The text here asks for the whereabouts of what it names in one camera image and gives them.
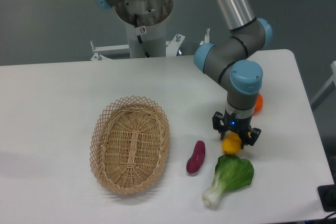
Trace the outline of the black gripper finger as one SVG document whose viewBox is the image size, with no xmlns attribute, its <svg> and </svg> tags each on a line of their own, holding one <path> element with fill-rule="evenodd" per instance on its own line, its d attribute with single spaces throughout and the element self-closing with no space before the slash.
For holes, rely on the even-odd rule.
<svg viewBox="0 0 336 224">
<path fill-rule="evenodd" d="M 247 145 L 254 146 L 260 134 L 261 129 L 256 127 L 240 130 L 240 139 L 242 141 L 241 149 L 243 150 Z"/>
<path fill-rule="evenodd" d="M 224 124 L 224 115 L 216 111 L 212 117 L 213 129 L 220 134 L 220 140 L 222 141 L 226 134 L 226 125 Z"/>
</svg>

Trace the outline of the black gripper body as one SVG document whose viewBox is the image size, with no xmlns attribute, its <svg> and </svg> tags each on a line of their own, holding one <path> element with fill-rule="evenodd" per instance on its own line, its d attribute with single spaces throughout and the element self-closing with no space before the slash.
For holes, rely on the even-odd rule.
<svg viewBox="0 0 336 224">
<path fill-rule="evenodd" d="M 247 137 L 248 132 L 250 131 L 250 122 L 252 119 L 252 115 L 248 118 L 238 119 L 232 114 L 229 114 L 227 111 L 224 113 L 224 117 L 222 119 L 224 125 L 222 129 L 222 137 L 225 135 L 227 131 L 231 131 L 237 133 L 239 137 Z"/>
</svg>

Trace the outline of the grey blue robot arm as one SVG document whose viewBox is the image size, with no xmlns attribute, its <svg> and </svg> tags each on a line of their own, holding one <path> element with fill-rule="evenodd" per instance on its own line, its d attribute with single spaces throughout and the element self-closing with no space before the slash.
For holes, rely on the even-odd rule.
<svg viewBox="0 0 336 224">
<path fill-rule="evenodd" d="M 170 16 L 172 0 L 95 0 L 103 9 L 114 8 L 130 30 L 132 58 L 165 57 L 165 33 L 158 26 Z M 256 18 L 248 0 L 217 0 L 231 36 L 221 46 L 204 41 L 194 54 L 194 65 L 227 91 L 225 112 L 216 112 L 213 128 L 221 135 L 236 133 L 240 146 L 254 145 L 261 131 L 250 124 L 262 86 L 263 70 L 249 57 L 272 40 L 268 22 Z"/>
</svg>

